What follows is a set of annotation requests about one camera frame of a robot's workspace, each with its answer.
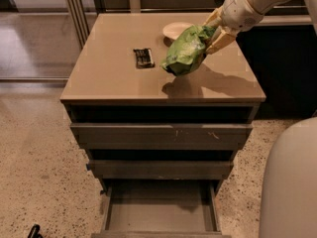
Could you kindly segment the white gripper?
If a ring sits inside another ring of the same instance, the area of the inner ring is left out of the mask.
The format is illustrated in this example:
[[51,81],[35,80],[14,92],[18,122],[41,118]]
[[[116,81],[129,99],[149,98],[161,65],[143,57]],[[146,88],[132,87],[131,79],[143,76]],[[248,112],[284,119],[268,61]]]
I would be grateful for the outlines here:
[[263,19],[248,0],[225,0],[222,7],[216,8],[203,23],[215,28],[206,41],[207,55],[213,55],[233,43],[239,32],[246,32]]

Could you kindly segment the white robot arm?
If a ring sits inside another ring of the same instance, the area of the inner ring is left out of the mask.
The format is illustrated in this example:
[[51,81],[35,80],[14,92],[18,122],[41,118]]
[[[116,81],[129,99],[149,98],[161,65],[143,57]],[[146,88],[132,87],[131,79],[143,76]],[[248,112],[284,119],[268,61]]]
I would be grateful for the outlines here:
[[[225,0],[206,23],[216,28],[212,55],[290,0]],[[304,0],[317,31],[317,0]],[[259,238],[317,238],[317,118],[299,121],[276,139],[267,157]]]

